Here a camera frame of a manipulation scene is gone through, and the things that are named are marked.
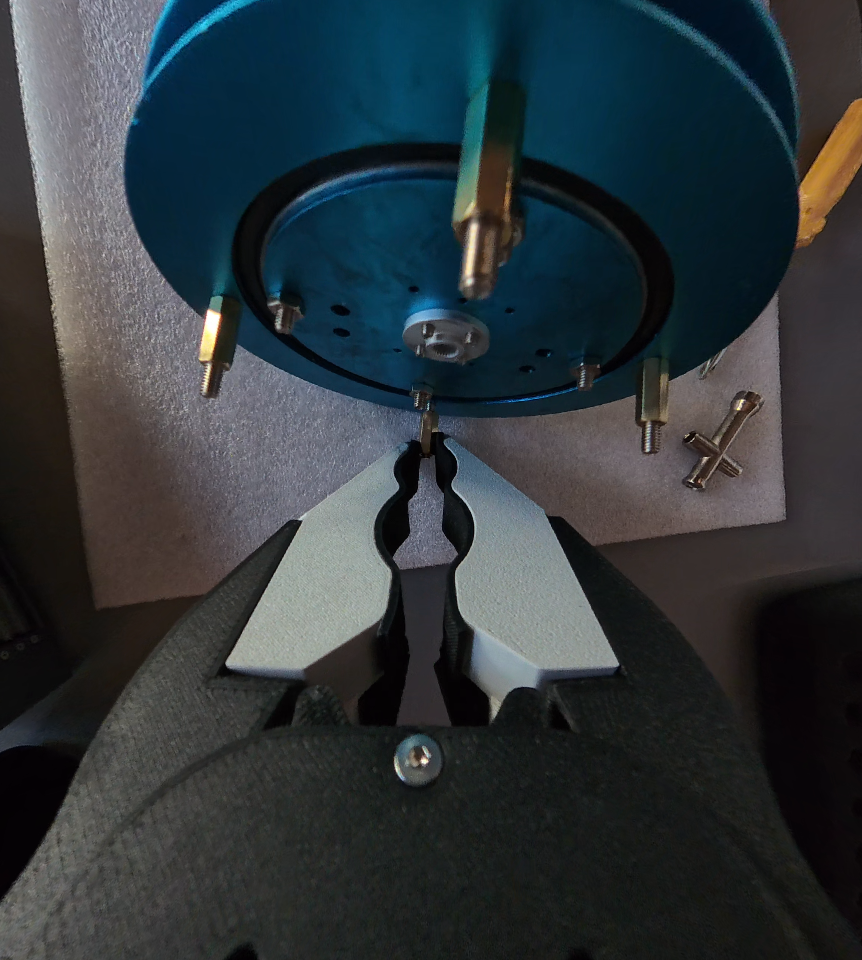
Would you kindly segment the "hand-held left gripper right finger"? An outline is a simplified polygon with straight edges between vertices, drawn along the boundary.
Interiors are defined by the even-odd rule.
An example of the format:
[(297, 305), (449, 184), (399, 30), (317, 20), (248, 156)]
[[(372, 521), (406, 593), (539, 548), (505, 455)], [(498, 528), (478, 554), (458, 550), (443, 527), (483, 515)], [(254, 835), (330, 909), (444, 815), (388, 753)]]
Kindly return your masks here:
[(436, 470), (458, 554), (435, 665), (451, 723), (487, 724), (512, 690), (617, 673), (545, 511), (452, 438), (437, 438)]

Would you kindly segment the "white foam sheet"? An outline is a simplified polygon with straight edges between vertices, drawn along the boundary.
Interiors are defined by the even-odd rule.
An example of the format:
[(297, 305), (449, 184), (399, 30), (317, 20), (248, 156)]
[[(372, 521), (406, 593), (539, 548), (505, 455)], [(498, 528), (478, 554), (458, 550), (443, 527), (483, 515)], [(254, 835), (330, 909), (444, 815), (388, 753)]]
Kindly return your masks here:
[[(237, 352), (199, 396), (201, 318), (164, 282), (126, 209), (125, 125), (161, 2), (12, 2), (12, 23), (94, 598), (204, 594), (284, 522), (395, 444), (413, 413), (344, 398)], [(785, 520), (776, 297), (700, 381), (670, 387), (660, 453), (632, 400), (441, 425), (593, 545)], [(682, 480), (740, 391), (763, 404), (727, 453), (743, 470)]]

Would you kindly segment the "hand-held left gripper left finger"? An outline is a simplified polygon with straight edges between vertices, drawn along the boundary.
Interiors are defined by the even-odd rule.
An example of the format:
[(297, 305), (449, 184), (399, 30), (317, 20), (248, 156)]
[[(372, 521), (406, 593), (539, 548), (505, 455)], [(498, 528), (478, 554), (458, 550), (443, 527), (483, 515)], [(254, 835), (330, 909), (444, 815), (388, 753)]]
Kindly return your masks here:
[(409, 663), (394, 552), (410, 534), (421, 447), (402, 443), (308, 510), (225, 666), (327, 686), (394, 724)]

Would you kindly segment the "black perforated foam block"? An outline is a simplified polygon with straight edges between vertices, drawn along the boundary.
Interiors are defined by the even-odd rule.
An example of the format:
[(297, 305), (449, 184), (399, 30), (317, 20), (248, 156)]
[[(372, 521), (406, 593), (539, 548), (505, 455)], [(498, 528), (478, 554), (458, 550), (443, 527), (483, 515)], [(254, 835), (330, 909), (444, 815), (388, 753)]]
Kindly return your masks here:
[(764, 756), (782, 814), (862, 942), (862, 579), (766, 606), (757, 659)]

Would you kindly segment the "blue metal turntable disc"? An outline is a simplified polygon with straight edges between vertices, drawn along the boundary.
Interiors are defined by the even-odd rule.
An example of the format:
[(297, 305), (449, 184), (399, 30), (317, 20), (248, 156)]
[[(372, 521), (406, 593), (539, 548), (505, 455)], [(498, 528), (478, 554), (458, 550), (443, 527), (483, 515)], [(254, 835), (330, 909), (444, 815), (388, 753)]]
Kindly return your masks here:
[[(524, 233), (484, 299), (452, 227), (464, 122), (525, 93)], [(127, 138), (146, 249), (240, 344), (460, 418), (633, 396), (739, 337), (797, 234), (792, 66), (761, 2), (170, 2)]]

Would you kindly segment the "yellow handled screwdriver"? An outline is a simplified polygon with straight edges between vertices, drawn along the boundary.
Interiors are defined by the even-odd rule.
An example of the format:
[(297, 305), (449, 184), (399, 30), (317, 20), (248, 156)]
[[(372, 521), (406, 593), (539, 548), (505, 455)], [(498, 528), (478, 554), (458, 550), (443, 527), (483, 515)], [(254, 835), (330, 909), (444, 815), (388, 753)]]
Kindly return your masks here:
[(853, 101), (824, 142), (798, 187), (795, 248), (811, 244), (862, 166), (862, 98)]

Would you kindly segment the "grey desk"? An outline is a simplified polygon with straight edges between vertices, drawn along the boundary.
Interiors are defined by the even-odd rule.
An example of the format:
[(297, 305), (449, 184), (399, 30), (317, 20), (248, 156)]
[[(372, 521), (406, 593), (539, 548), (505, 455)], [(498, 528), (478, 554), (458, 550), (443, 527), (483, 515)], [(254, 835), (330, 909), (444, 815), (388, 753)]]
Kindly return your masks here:
[[(0, 753), (84, 749), (139, 665), (197, 602), (96, 605), (85, 558), (8, 2), (0, 2), (0, 544), (78, 662), (0, 729)], [(776, 595), (862, 576), (862, 174), (778, 300), (785, 521), (605, 544), (684, 634), (757, 736), (754, 618)]]

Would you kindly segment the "silver cross wrench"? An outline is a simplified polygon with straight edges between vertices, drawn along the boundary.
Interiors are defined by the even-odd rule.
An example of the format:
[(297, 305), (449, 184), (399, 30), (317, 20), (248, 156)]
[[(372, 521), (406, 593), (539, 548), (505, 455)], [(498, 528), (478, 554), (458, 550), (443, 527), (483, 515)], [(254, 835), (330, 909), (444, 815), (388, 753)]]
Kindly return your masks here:
[(708, 438), (696, 430), (684, 435), (682, 444), (699, 456), (698, 462), (682, 480), (684, 486), (703, 491), (715, 473), (731, 478), (742, 473), (742, 466), (729, 456), (727, 450), (745, 422), (756, 414), (762, 404), (760, 394), (751, 390), (738, 391), (712, 437)]

